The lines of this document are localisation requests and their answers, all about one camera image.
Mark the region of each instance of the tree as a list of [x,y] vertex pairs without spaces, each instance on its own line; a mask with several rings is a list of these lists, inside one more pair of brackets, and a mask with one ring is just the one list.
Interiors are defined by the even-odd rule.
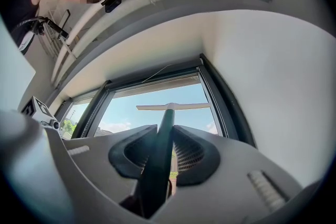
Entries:
[[69,120],[64,120],[63,123],[61,124],[61,127],[65,132],[68,132],[69,134],[73,134],[75,128],[77,125],[73,125],[71,121]]
[[169,178],[170,179],[175,179],[178,176],[178,172],[170,172]]

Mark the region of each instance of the mesh grille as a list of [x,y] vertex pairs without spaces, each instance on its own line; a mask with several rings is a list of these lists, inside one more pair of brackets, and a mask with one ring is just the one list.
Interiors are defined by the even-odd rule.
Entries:
[[131,144],[127,145],[124,151],[126,158],[141,169],[144,169],[148,159],[149,139],[150,134],[144,135],[133,141]]
[[204,156],[204,150],[195,141],[182,133],[174,135],[174,150],[179,173],[195,166]]

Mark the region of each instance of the window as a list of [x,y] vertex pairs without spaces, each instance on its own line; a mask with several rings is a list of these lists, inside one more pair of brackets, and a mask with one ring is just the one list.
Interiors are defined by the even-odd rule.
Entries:
[[[118,92],[108,105],[94,135],[118,133],[150,124],[160,126],[164,111],[139,111],[137,105],[206,102],[208,101],[198,76]],[[217,134],[210,108],[177,110],[175,124]]]
[[87,98],[74,103],[70,107],[68,113],[66,114],[60,126],[60,135],[64,139],[67,140],[71,139],[72,134],[74,133],[74,130],[77,126],[77,123],[79,122],[80,118],[82,117],[85,109],[87,108],[91,100],[92,98]]

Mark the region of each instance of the window frame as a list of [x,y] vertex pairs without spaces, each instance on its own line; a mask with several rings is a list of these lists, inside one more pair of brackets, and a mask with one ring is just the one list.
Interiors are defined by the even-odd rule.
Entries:
[[[71,139],[94,136],[108,105],[117,92],[136,89],[139,87],[179,78],[198,76],[205,96],[211,105],[210,109],[214,118],[218,135],[246,142],[242,140],[241,137],[251,137],[251,133],[244,133],[242,136],[241,134],[238,135],[236,130],[236,126],[241,124],[239,120],[242,119],[243,122],[245,118],[240,117],[236,118],[235,122],[233,121],[231,111],[227,106],[227,102],[235,102],[236,106],[239,106],[239,104],[237,103],[236,99],[232,100],[232,93],[223,93],[223,89],[218,87],[218,85],[221,86],[221,83],[224,83],[228,88],[224,79],[221,78],[219,73],[216,72],[217,71],[212,66],[209,67],[205,56],[200,55],[199,58],[191,61],[178,63],[175,65],[157,67],[155,69],[143,71],[140,73],[134,73],[116,79],[113,82],[108,80],[99,89],[95,90],[96,94],[78,122]],[[254,143],[249,143],[248,141],[246,143],[255,147]]]
[[74,106],[74,105],[78,105],[78,104],[90,104],[90,102],[92,101],[92,99],[93,99],[93,96],[92,97],[87,97],[87,98],[84,98],[84,99],[82,99],[82,98],[75,98],[75,101],[73,100],[73,99],[70,99],[70,100],[67,100],[67,101],[65,101],[63,104],[62,104],[62,106],[63,106],[63,112],[62,112],[62,118],[61,118],[61,120],[59,121],[59,124],[60,124],[60,126],[61,126],[61,124],[62,124],[62,122],[66,119],[66,116],[68,115],[68,113],[69,113],[69,111],[72,109],[72,107]]
[[74,105],[80,104],[82,101],[86,99],[91,99],[90,100],[91,102],[97,91],[98,91],[97,89],[94,89],[92,91],[80,94],[74,98],[69,98],[68,100],[64,101],[62,105],[58,108],[57,112],[55,113],[56,120],[61,124]]

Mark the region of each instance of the gray plastic housing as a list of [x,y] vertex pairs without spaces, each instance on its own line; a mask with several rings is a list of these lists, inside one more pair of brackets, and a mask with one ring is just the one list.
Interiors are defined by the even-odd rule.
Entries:
[[[133,194],[136,180],[114,171],[108,151],[113,143],[146,126],[68,141],[67,148],[56,131],[44,130],[18,113],[0,112],[0,128],[1,169],[17,196],[43,222],[251,223],[271,213],[248,178],[254,170],[263,171],[286,201],[301,191],[288,173],[255,148],[179,126],[212,143],[220,153],[220,164],[202,184],[178,187],[151,219],[143,219],[118,204]],[[89,150],[70,156],[68,150],[82,146]]]

